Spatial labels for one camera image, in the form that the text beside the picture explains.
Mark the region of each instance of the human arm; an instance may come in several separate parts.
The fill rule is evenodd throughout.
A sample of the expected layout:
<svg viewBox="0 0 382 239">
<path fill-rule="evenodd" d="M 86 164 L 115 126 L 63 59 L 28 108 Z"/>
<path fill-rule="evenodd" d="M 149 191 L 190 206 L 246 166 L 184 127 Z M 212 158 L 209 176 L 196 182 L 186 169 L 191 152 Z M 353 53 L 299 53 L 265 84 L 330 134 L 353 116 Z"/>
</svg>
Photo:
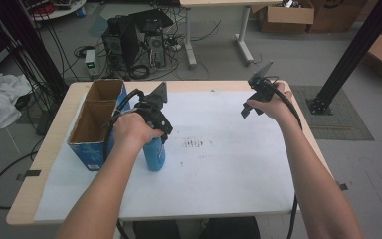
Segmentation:
<svg viewBox="0 0 382 239">
<path fill-rule="evenodd" d="M 284 83 L 278 83 L 283 92 Z M 291 92 L 285 95 L 291 99 Z M 282 100 L 274 95 L 268 103 L 247 103 L 277 121 L 305 228 L 310 238 L 362 238 L 355 214 L 306 139 L 298 122 Z"/>
<path fill-rule="evenodd" d="M 114 125 L 114 147 L 61 226 L 57 238 L 112 238 L 126 184 L 142 147 L 162 136 L 137 113 Z"/>
</svg>

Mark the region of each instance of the blue bottle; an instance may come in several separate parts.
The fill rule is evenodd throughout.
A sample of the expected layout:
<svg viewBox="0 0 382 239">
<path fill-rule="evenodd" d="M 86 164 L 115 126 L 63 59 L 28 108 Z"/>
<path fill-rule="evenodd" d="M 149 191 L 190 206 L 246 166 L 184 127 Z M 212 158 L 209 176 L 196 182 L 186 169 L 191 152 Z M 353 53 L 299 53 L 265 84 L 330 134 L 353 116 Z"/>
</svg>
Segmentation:
<svg viewBox="0 0 382 239">
<path fill-rule="evenodd" d="M 155 138 L 143 148 L 148 170 L 159 171 L 165 161 L 164 145 L 161 137 Z"/>
</svg>

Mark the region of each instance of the gray rug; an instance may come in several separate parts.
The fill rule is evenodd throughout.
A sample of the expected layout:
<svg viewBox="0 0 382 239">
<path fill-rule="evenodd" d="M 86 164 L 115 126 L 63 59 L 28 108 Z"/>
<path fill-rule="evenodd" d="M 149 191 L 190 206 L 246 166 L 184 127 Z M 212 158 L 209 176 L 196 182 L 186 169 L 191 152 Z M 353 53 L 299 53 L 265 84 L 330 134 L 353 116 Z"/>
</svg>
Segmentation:
<svg viewBox="0 0 382 239">
<path fill-rule="evenodd" d="M 92 37 L 100 37 L 101 34 L 103 34 L 103 32 L 106 30 L 106 28 L 107 20 L 104 19 L 101 15 L 98 15 L 95 17 L 95 21 L 89 28 L 89 34 Z"/>
<path fill-rule="evenodd" d="M 306 99 L 314 99 L 322 87 L 290 87 L 316 139 L 374 140 L 343 90 L 337 93 L 330 105 L 333 115 L 318 116 L 310 113 Z"/>
</svg>

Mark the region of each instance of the black pole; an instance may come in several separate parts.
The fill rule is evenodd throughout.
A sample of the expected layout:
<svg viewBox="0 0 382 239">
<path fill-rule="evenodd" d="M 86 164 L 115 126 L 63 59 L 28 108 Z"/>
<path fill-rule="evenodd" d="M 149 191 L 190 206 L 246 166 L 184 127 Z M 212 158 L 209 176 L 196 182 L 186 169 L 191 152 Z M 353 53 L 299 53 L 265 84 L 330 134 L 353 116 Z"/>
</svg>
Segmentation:
<svg viewBox="0 0 382 239">
<path fill-rule="evenodd" d="M 349 44 L 349 47 L 346 49 L 320 92 L 315 99 L 310 102 L 309 109 L 312 114 L 322 115 L 327 111 L 333 98 L 381 33 L 382 0 L 379 0 L 361 29 L 359 29 Z"/>
</svg>

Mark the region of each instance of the desk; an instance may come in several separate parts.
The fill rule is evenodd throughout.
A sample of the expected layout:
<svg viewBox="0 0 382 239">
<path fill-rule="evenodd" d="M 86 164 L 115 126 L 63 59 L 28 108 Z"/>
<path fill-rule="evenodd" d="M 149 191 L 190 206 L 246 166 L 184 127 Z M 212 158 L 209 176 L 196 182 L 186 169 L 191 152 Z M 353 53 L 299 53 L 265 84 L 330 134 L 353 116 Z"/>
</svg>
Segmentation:
<svg viewBox="0 0 382 239">
<path fill-rule="evenodd" d="M 248 17 L 250 15 L 250 5 L 260 4 L 275 4 L 282 1 L 278 0 L 180 0 L 181 6 L 186 9 L 186 33 L 185 33 L 185 50 L 187 51 L 188 62 L 190 69 L 193 69 L 197 65 L 197 60 L 194 55 L 194 50 L 191 45 L 191 8 L 192 7 L 209 7 L 209 6 L 229 6 L 229 5 L 244 5 L 244 12 L 241 24 L 241 31 L 239 34 L 235 34 L 238 47 L 241 49 L 246 59 L 246 64 L 249 66 L 254 58 L 248 50 L 247 45 L 244 42 L 245 32 L 247 30 Z"/>
<path fill-rule="evenodd" d="M 128 91 L 139 88 L 145 92 L 152 91 L 158 86 L 159 82 L 127 82 L 126 88 Z M 38 209 L 46 180 L 48 178 L 50 169 L 56 160 L 60 151 L 61 144 L 66 136 L 67 130 L 71 124 L 73 117 L 76 114 L 79 103 L 82 100 L 84 93 L 88 91 L 91 83 L 74 83 L 70 86 L 66 97 L 64 98 L 61 107 L 55 116 L 55 119 L 46 135 L 44 142 L 34 160 L 31 169 L 41 170 L 38 177 L 27 177 L 12 205 L 11 210 L 7 216 L 7 222 L 11 225 L 27 225 L 35 224 L 34 217 Z M 249 91 L 247 81 L 172 81 L 168 82 L 169 92 L 200 92 L 210 90 L 222 91 Z M 314 148 L 315 152 L 327 167 L 327 164 L 319 150 L 319 147 L 309 130 L 303 114 L 299 106 L 295 104 L 297 111 L 301 117 L 304 133 Z"/>
</svg>

